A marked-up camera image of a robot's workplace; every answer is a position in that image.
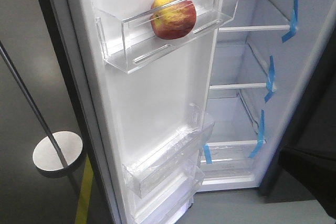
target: blue tape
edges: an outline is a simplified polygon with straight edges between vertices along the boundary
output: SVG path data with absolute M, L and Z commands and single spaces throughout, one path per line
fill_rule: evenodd
M 275 67 L 274 67 L 274 60 L 273 56 L 271 55 L 269 57 L 269 69 L 268 69 L 268 76 L 267 76 L 267 82 L 266 82 L 266 88 L 268 90 L 268 94 L 265 96 L 265 102 L 268 102 L 269 99 L 274 95 L 274 79 L 275 79 Z
M 260 123 L 259 123 L 259 132 L 258 132 L 258 141 L 257 146 L 248 156 L 249 158 L 254 158 L 258 152 L 261 150 L 262 146 L 264 145 L 265 141 L 265 112 L 264 110 L 261 111 Z
M 211 152 L 207 144 L 203 145 L 204 156 L 207 164 L 212 164 Z
M 293 11 L 292 11 L 292 21 L 289 24 L 289 32 L 282 36 L 282 43 L 292 38 L 298 30 L 299 22 L 299 0 L 294 0 Z

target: round base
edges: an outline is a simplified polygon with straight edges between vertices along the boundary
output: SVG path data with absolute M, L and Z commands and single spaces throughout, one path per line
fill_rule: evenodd
M 45 172 L 59 172 L 73 164 L 83 150 L 83 142 L 79 135 L 70 131 L 59 131 L 52 134 L 59 145 L 68 164 L 63 167 L 49 137 L 42 139 L 33 152 L 33 162 L 36 167 Z

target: apple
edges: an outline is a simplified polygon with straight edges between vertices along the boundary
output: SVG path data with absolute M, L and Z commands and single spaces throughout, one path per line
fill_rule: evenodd
M 175 0 L 155 0 L 151 9 Z M 153 13 L 151 25 L 154 33 L 162 39 L 178 39 L 186 36 L 196 23 L 196 9 L 192 1 L 186 0 Z

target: gray floor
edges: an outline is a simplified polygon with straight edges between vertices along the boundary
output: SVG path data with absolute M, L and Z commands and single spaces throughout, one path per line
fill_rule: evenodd
M 176 224 L 334 224 L 316 200 L 264 203 L 256 190 L 197 194 Z
M 0 40 L 52 132 L 80 134 L 37 0 L 0 0 Z M 83 164 L 71 176 L 47 178 L 34 166 L 46 136 L 0 58 L 0 223 L 72 224 Z M 88 224 L 104 224 L 106 209 L 95 181 Z

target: yellow tape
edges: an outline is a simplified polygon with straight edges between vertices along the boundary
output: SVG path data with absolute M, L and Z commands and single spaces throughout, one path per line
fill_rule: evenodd
M 90 204 L 91 188 L 93 180 L 93 171 L 89 161 L 86 157 L 84 174 L 82 184 L 79 193 L 77 213 L 75 218 L 75 224 L 86 224 L 88 219 L 88 211 Z

